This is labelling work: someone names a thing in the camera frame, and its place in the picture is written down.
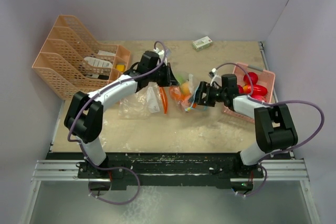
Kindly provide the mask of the zip bag of mixed fruit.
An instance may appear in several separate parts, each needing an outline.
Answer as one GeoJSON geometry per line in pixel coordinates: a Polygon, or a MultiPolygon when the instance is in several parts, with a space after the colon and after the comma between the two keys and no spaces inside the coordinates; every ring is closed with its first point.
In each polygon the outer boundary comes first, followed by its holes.
{"type": "Polygon", "coordinates": [[[206,106],[197,105],[195,101],[200,81],[193,74],[183,71],[175,73],[174,76],[179,84],[169,87],[169,96],[176,106],[186,113],[206,111],[206,106]]]}

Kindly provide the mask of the zip bag of red apples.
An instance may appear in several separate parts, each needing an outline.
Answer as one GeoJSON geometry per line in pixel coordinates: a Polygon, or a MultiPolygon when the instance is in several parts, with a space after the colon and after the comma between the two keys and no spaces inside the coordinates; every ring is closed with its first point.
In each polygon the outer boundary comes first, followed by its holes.
{"type": "Polygon", "coordinates": [[[152,114],[167,114],[168,101],[163,87],[150,83],[139,92],[120,101],[118,116],[122,119],[147,119],[152,114]]]}

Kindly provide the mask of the red fake apple two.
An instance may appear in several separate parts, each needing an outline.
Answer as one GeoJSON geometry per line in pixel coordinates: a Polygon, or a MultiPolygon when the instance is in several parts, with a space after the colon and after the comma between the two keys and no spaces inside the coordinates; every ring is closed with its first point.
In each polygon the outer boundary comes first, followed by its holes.
{"type": "Polygon", "coordinates": [[[238,85],[238,92],[239,92],[239,94],[244,94],[244,89],[240,85],[238,85]]]}

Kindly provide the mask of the red fake apple one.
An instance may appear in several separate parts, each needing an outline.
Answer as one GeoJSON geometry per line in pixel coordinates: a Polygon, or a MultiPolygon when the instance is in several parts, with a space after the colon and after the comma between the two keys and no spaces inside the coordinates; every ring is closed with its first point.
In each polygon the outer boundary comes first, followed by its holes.
{"type": "Polygon", "coordinates": [[[248,72],[248,74],[244,75],[243,81],[246,85],[255,85],[258,83],[259,77],[254,72],[248,72]]]}

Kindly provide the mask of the pink perforated plastic basket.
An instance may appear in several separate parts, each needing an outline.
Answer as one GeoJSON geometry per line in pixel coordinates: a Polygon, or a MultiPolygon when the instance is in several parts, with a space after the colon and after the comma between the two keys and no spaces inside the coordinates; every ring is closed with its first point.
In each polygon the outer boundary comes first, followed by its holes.
{"type": "Polygon", "coordinates": [[[253,83],[252,98],[256,98],[259,101],[263,98],[263,101],[270,103],[276,75],[271,71],[253,67],[245,63],[238,62],[237,64],[239,67],[235,66],[233,74],[237,77],[239,91],[241,91],[242,94],[250,94],[251,92],[249,79],[244,72],[245,70],[251,77],[253,83]]]}

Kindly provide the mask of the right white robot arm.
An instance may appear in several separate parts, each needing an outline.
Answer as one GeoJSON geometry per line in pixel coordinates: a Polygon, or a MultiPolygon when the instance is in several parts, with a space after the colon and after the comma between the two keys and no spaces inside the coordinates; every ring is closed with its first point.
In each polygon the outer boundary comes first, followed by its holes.
{"type": "Polygon", "coordinates": [[[272,151],[284,151],[295,146],[298,143],[297,131],[286,104],[265,105],[240,94],[234,74],[224,74],[221,80],[220,87],[200,82],[194,94],[194,102],[211,107],[217,102],[223,103],[231,111],[254,120],[256,141],[239,152],[240,161],[233,166],[238,177],[246,177],[251,173],[252,166],[272,151]]]}

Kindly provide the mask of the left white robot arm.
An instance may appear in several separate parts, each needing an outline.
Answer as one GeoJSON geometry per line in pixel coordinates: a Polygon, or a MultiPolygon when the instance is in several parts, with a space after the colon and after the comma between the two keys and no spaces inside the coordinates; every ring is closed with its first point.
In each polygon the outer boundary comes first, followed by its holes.
{"type": "Polygon", "coordinates": [[[104,112],[120,100],[137,93],[154,82],[159,87],[177,86],[171,65],[167,62],[169,50],[145,51],[141,60],[133,64],[116,81],[96,91],[78,91],[72,97],[64,125],[69,130],[68,141],[77,142],[91,163],[90,173],[96,178],[108,172],[107,155],[99,135],[104,112]]]}

